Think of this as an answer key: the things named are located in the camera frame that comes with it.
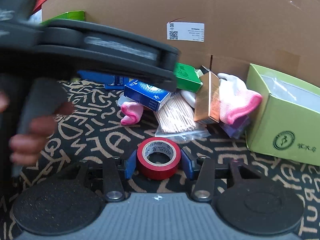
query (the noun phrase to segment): plastic bag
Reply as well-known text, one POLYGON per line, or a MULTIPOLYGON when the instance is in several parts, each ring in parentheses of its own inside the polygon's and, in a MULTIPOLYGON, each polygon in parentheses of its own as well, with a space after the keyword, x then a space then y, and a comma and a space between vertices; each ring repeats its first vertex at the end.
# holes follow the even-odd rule
POLYGON ((205 126, 193 121, 193 109, 179 92, 172 94, 154 114, 159 123, 156 137, 165 137, 179 143, 210 136, 205 126))
POLYGON ((264 82, 267 84, 271 91, 271 94, 277 98, 289 101, 291 103, 297 103, 297 97, 292 91, 290 91, 290 84, 283 82, 276 78, 271 73, 267 75, 261 75, 264 82))

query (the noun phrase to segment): green box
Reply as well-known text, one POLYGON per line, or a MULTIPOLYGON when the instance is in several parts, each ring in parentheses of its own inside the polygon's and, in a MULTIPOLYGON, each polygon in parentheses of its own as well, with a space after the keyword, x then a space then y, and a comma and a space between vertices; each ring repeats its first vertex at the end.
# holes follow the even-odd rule
POLYGON ((174 74, 177 77, 177 88, 179 89, 196 93, 202 86, 202 82, 192 66, 177 63, 174 74))
POLYGON ((72 12, 66 12, 66 13, 60 14, 56 17, 46 20, 45 22, 42 22, 42 24, 47 24, 54 19, 69 19, 69 20, 85 21, 84 11, 72 11, 72 12))
POLYGON ((320 88, 254 64, 250 64, 246 84, 263 96, 250 116, 247 147, 261 154, 320 165, 320 88), (286 91, 274 90, 279 85, 286 91))

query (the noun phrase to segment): finger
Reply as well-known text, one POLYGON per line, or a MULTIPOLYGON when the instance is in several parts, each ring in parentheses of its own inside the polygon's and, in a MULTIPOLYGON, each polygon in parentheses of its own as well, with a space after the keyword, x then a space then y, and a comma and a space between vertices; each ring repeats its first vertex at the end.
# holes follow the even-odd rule
POLYGON ((16 134, 10 139, 9 146, 13 152, 34 155, 39 153, 46 143, 45 137, 35 134, 16 134))
POLYGON ((0 113, 2 113, 9 105, 9 98, 5 93, 0 91, 0 113))
POLYGON ((58 107, 58 109, 55 111, 55 114, 63 114, 68 115, 72 114, 74 111, 74 106, 71 102, 64 102, 61 104, 61 106, 58 107))
POLYGON ((56 127, 57 122, 55 122, 53 116, 42 116, 31 121, 29 131, 32 134, 48 137, 55 132, 56 127))
POLYGON ((23 166, 33 166, 36 164, 37 160, 41 154, 36 154, 36 155, 25 155, 21 153, 13 153, 10 156, 10 160, 13 163, 16 163, 18 165, 23 165, 23 166))

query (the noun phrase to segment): red tape roll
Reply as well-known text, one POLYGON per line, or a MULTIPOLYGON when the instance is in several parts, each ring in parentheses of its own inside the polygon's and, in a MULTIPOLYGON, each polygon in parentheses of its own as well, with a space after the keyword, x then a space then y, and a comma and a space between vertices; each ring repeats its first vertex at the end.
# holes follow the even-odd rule
POLYGON ((166 138, 153 137, 144 140, 137 150, 138 170, 147 178, 162 180, 170 178, 178 170, 181 159, 179 146, 166 138), (150 154, 160 152, 167 155, 170 161, 164 164, 152 163, 147 159, 150 154))

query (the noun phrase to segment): gripper handle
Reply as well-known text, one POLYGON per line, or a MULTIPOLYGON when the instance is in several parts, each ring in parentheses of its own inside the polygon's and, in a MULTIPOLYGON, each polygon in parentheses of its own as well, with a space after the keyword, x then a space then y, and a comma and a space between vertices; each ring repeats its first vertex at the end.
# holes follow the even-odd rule
POLYGON ((10 138, 15 134, 27 134, 32 119, 53 114, 67 101, 67 93, 50 78, 25 80, 1 74, 0 86, 10 101, 8 108, 0 114, 0 180, 6 183, 11 176, 17 177, 22 169, 10 162, 10 138))

